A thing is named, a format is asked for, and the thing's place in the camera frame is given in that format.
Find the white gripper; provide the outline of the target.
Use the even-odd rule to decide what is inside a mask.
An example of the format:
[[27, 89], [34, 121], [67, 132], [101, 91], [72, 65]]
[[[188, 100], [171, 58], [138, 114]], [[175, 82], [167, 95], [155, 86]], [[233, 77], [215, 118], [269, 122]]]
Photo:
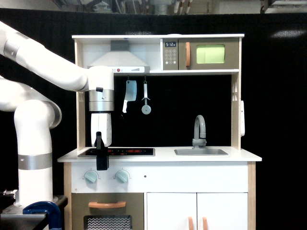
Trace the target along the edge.
[[109, 168], [108, 146], [112, 143], [112, 125], [110, 113], [91, 114], [91, 143], [96, 147], [96, 169]]

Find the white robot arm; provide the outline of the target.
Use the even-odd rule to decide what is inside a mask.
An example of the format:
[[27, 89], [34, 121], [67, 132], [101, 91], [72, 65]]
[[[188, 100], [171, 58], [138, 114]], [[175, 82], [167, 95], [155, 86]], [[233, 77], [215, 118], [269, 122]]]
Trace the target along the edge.
[[[110, 146], [110, 113], [114, 109], [111, 67], [79, 67], [4, 23], [0, 25], [0, 53], [62, 89], [89, 92], [92, 145], [99, 150]], [[60, 108], [30, 86], [1, 78], [0, 109], [14, 113], [19, 179], [17, 204], [26, 207], [39, 201], [51, 201], [50, 130], [61, 122]]]

